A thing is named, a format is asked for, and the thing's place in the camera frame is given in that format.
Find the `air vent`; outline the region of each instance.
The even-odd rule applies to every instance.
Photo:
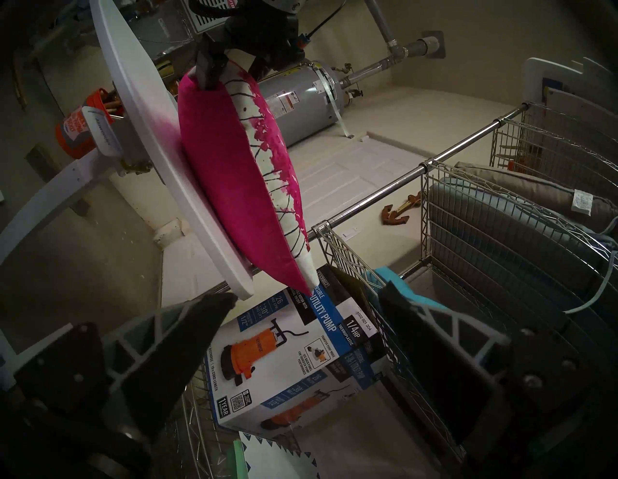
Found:
[[[198,0],[201,4],[206,5],[207,7],[217,7],[221,9],[234,8],[236,5],[236,0]],[[193,23],[193,28],[195,29],[195,33],[202,33],[208,30],[209,28],[213,28],[220,23],[225,22],[227,19],[211,19],[202,17],[201,15],[194,14],[188,5],[188,0],[182,0],[182,4],[187,11],[187,15],[191,19],[191,23]]]

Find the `utility pump picture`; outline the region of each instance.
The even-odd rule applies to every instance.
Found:
[[[300,404],[294,407],[291,407],[287,411],[283,411],[282,413],[277,414],[276,416],[273,416],[270,419],[266,419],[262,421],[260,426],[262,426],[262,429],[266,429],[268,431],[273,431],[275,429],[288,427],[289,425],[298,421],[300,419],[301,414],[303,414],[306,411],[309,411],[312,407],[316,407],[320,402],[331,397],[332,393],[337,392],[337,391],[342,391],[343,389],[349,388],[349,387],[350,385],[348,384],[344,388],[333,389],[332,391],[328,391],[328,392],[322,392],[318,389],[313,396],[308,397],[303,402],[301,402]],[[354,394],[355,393],[351,393],[349,394],[348,397],[353,396]]]
[[[225,379],[228,381],[233,379],[236,386],[240,386],[242,384],[242,375],[246,379],[251,378],[251,373],[255,370],[253,364],[258,359],[263,358],[287,342],[286,334],[303,336],[309,333],[309,331],[300,334],[293,333],[292,331],[281,331],[281,328],[277,325],[277,318],[271,320],[271,322],[273,324],[272,327],[265,329],[261,333],[246,341],[237,342],[223,348],[221,353],[221,370]]]

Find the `pink pillow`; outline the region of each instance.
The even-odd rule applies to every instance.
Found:
[[[277,281],[311,295],[319,281],[298,180],[255,80],[231,61],[215,90],[201,91],[185,75],[178,117],[188,161],[238,249]]]

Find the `qr code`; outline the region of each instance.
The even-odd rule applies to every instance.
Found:
[[[232,399],[230,399],[230,403],[232,404],[232,412],[236,412],[239,409],[242,409],[245,406],[251,404],[251,394],[249,393],[249,390],[246,389],[240,394],[234,396]]]

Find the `pipe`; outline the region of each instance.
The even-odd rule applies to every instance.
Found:
[[[387,58],[380,60],[379,62],[374,63],[373,65],[369,65],[368,67],[365,67],[362,70],[359,70],[358,72],[353,73],[352,75],[348,75],[347,77],[342,78],[339,81],[339,84],[341,85],[341,88],[347,88],[350,85],[353,85],[356,82],[359,82],[360,80],[364,80],[365,78],[371,77],[372,75],[375,75],[376,73],[380,73],[380,72],[383,72],[384,70],[388,70],[394,65],[401,63],[407,57],[423,56],[427,53],[431,53],[429,46],[431,46],[432,48],[435,48],[436,43],[438,43],[438,47],[439,47],[438,39],[435,36],[429,36],[427,38],[420,38],[419,40],[413,41],[412,43],[409,43],[408,45],[404,47],[404,50],[405,50],[404,57],[397,59],[396,57],[391,55]]]
[[[392,192],[396,191],[397,189],[401,188],[404,185],[407,185],[412,180],[419,178],[422,174],[429,173],[430,170],[433,169],[434,165],[446,161],[451,156],[462,151],[464,148],[470,146],[472,143],[477,142],[478,140],[486,136],[488,133],[491,133],[493,130],[497,130],[498,128],[503,126],[505,123],[505,120],[511,120],[515,118],[517,115],[519,115],[520,113],[523,113],[527,109],[528,109],[528,105],[526,103],[522,103],[522,105],[519,108],[515,108],[513,111],[507,113],[506,115],[500,118],[496,118],[492,123],[490,123],[486,127],[481,128],[476,133],[471,134],[469,137],[463,139],[459,143],[453,145],[447,150],[444,150],[439,155],[436,155],[433,158],[430,158],[429,160],[422,162],[419,166],[417,166],[412,171],[409,171],[405,175],[397,178],[395,181],[387,184],[385,187],[380,188],[378,191],[363,198],[358,203],[350,206],[349,208],[346,208],[343,211],[340,211],[335,216],[329,218],[328,220],[320,224],[326,223],[331,228],[334,228],[340,225],[344,221],[350,219],[355,214],[363,211],[366,208],[369,208],[369,206],[374,205],[375,203],[377,203],[384,197],[390,195]],[[309,231],[307,231],[307,240],[309,242],[315,240],[318,237],[318,234],[315,231],[315,228],[317,226],[318,225],[314,226]],[[257,266],[251,265],[252,275],[256,275],[259,272],[260,272],[260,269]],[[219,283],[217,286],[214,286],[208,291],[206,291],[205,293],[201,294],[199,297],[202,297],[206,294],[225,293],[226,291],[229,291],[229,290],[230,290],[230,287],[227,285],[225,281],[223,281]]]
[[[376,22],[376,25],[378,26],[378,29],[382,34],[382,38],[384,38],[391,55],[396,59],[403,60],[405,58],[405,48],[401,48],[397,44],[397,40],[395,39],[395,36],[393,35],[391,28],[386,21],[380,6],[378,5],[378,2],[376,0],[365,0],[365,4],[369,9],[369,13],[373,17],[373,20]]]

